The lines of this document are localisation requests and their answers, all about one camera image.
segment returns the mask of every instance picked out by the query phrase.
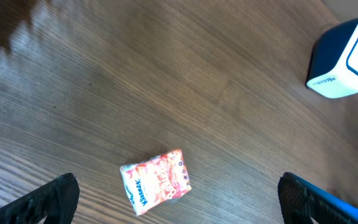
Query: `white cube device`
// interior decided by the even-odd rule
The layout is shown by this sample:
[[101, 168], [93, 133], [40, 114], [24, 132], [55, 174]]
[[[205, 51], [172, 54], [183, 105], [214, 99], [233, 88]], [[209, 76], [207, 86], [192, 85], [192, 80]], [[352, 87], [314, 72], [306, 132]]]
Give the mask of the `white cube device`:
[[316, 42], [306, 86], [327, 98], [358, 93], [358, 19], [328, 30]]

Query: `wood grain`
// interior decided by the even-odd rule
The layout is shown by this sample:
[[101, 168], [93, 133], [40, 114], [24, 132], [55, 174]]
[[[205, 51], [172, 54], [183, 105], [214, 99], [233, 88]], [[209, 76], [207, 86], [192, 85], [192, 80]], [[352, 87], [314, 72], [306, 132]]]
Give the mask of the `wood grain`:
[[[304, 87], [315, 1], [1, 0], [0, 207], [72, 172], [74, 223], [282, 223], [285, 171], [358, 203], [358, 94]], [[135, 217], [119, 167], [181, 148]]]

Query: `brand logo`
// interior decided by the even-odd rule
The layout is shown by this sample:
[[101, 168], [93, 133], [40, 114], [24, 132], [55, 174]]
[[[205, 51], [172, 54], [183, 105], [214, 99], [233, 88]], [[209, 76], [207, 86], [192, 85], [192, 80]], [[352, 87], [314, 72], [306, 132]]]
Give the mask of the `brand logo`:
[[144, 197], [140, 179], [135, 180], [135, 182], [136, 182], [137, 191], [139, 192], [140, 202], [142, 203], [142, 205], [144, 207], [147, 204], [148, 201]]
[[132, 202], [132, 204], [135, 204], [134, 195], [129, 191], [129, 189], [128, 189], [127, 186], [125, 186], [125, 189], [126, 189], [127, 192], [129, 193], [129, 195], [131, 195], [131, 197], [129, 198], [129, 200]]
[[333, 81], [336, 81], [335, 77], [329, 77], [329, 78], [326, 78], [326, 79], [324, 79], [324, 80], [315, 82], [315, 83], [313, 83], [313, 84], [314, 84], [314, 85], [320, 85], [320, 84], [323, 84], [323, 83], [333, 82]]

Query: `tissue packet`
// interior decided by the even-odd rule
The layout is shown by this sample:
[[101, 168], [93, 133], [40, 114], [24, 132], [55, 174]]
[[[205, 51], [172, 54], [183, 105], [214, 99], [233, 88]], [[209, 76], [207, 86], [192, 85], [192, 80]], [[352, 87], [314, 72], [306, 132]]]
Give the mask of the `tissue packet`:
[[120, 168], [126, 194], [136, 215], [191, 190], [189, 175], [180, 149], [139, 164]]

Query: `plastic wrapper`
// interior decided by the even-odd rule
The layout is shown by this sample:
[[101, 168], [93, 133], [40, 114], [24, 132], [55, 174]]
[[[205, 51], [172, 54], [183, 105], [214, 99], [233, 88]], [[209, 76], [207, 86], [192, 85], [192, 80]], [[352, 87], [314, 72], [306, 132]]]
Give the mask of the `plastic wrapper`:
[[164, 201], [180, 198], [191, 190], [180, 149], [139, 164], [124, 165], [120, 171], [136, 215], [142, 215]]

